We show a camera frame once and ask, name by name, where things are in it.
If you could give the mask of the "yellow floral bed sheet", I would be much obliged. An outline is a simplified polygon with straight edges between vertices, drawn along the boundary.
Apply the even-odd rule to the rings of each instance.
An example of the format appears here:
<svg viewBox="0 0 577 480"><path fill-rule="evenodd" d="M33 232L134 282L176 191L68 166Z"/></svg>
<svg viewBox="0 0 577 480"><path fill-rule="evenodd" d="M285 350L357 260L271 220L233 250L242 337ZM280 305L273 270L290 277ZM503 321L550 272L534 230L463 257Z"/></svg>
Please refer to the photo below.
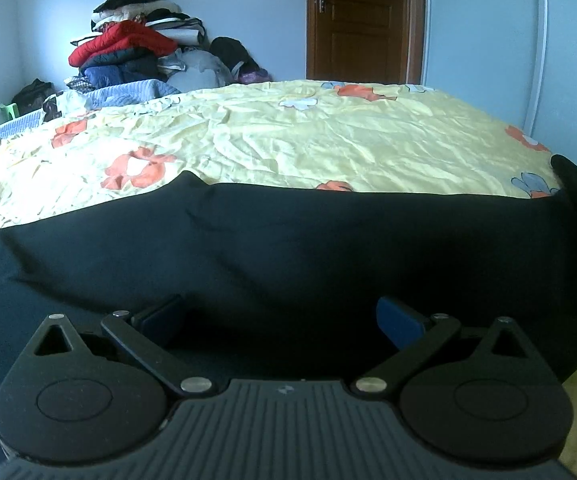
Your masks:
<svg viewBox="0 0 577 480"><path fill-rule="evenodd" d="M290 81L200 90L0 140L0 229L153 192L187 171L209 185L535 200L558 191L553 156L433 89ZM561 381L576 412L561 459L577 474L577 370Z"/></svg>

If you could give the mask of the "black backpack by wall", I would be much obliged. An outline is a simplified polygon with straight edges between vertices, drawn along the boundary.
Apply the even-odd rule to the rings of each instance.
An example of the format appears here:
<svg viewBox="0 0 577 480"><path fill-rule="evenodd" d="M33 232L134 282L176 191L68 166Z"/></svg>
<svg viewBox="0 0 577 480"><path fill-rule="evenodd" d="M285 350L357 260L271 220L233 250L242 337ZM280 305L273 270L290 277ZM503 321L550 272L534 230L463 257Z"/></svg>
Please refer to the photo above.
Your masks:
<svg viewBox="0 0 577 480"><path fill-rule="evenodd" d="M209 52L229 68L239 84L261 84L272 81L271 75L250 56L240 41L230 37L217 37L211 41Z"/></svg>

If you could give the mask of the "red puffer jacket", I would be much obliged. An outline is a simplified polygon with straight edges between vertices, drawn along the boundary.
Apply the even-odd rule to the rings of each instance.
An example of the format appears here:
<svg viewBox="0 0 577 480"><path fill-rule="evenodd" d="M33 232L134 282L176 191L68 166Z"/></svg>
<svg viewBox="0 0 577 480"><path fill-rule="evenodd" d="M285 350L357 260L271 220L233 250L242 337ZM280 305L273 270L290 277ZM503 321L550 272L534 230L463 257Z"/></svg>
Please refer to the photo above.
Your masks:
<svg viewBox="0 0 577 480"><path fill-rule="evenodd" d="M76 47L68 56L68 64L72 67L81 67L94 56L129 48L142 48L158 56L164 56L174 52L177 47L176 41L150 27L134 21L122 21L110 26L101 36Z"/></svg>

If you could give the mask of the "grey garment bundle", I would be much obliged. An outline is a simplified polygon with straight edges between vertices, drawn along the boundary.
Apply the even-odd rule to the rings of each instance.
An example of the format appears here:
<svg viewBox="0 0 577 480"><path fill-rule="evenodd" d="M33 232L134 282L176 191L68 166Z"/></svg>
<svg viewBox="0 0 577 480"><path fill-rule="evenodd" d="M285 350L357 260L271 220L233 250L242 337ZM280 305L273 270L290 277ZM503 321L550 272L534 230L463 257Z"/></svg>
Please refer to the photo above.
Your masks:
<svg viewBox="0 0 577 480"><path fill-rule="evenodd" d="M234 78L226 65L205 50L177 49L157 60L166 82L180 92L229 86Z"/></svg>

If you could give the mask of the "white wardrobe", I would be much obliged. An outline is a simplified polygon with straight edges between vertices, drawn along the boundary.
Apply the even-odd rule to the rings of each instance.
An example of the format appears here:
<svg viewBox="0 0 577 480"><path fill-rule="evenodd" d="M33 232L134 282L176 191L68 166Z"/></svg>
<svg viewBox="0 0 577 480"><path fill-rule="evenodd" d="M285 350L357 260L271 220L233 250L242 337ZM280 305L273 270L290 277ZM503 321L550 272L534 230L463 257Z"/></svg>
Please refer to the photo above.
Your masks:
<svg viewBox="0 0 577 480"><path fill-rule="evenodd" d="M577 0L425 0L422 80L577 163Z"/></svg>

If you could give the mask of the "black pants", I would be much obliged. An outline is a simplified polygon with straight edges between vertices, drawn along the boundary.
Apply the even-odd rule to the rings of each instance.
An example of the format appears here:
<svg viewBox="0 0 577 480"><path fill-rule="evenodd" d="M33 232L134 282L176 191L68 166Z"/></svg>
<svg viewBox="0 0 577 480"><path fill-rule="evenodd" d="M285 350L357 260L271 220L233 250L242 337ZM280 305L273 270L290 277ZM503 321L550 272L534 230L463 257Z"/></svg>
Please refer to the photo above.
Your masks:
<svg viewBox="0 0 577 480"><path fill-rule="evenodd" d="M507 316L577 370L577 167L529 200L209 185L0 229L0 383L40 322L92 330L162 308L155 340L217 377L351 378L389 343L377 301L487 326ZM0 463L3 453L0 448Z"/></svg>

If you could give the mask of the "blue striped blanket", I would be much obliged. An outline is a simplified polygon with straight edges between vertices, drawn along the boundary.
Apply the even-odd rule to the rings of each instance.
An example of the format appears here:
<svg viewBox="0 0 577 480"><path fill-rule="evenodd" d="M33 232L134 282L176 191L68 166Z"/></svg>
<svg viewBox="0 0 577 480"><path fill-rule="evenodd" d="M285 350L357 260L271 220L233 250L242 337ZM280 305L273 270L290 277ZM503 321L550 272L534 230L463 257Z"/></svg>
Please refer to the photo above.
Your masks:
<svg viewBox="0 0 577 480"><path fill-rule="evenodd" d="M166 82L147 79L129 84L118 84L88 93L66 90L48 97L48 105L4 122L0 125L0 140L37 128L54 118L81 116L105 107L122 107L174 96L180 91Z"/></svg>

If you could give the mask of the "brown wooden door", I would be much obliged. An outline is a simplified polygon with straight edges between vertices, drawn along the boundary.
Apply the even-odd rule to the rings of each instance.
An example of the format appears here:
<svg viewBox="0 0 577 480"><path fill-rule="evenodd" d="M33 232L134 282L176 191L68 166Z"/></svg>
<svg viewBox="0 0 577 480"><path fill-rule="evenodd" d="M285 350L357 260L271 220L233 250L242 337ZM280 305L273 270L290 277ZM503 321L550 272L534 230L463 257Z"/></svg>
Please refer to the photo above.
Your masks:
<svg viewBox="0 0 577 480"><path fill-rule="evenodd" d="M422 80L426 0L307 0L310 79Z"/></svg>

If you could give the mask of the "dark navy folded clothes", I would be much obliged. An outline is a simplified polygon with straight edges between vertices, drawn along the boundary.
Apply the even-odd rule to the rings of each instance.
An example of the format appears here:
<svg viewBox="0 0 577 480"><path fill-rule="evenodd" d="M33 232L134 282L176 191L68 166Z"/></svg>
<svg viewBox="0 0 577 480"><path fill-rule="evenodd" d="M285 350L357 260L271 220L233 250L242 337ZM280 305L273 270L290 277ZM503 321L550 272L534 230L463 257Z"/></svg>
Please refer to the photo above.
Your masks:
<svg viewBox="0 0 577 480"><path fill-rule="evenodd" d="M140 80L164 80L158 57L145 48L128 48L91 56L79 69L95 89Z"/></svg>

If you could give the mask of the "black bag on floor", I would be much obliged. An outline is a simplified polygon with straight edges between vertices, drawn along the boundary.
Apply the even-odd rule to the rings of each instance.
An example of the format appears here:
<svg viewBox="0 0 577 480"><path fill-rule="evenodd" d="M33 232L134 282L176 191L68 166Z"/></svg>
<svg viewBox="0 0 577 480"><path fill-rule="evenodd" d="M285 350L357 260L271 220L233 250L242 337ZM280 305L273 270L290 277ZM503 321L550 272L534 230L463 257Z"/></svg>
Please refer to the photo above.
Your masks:
<svg viewBox="0 0 577 480"><path fill-rule="evenodd" d="M36 78L13 96L12 102L17 106L20 116L40 110L45 99L55 92L52 82Z"/></svg>

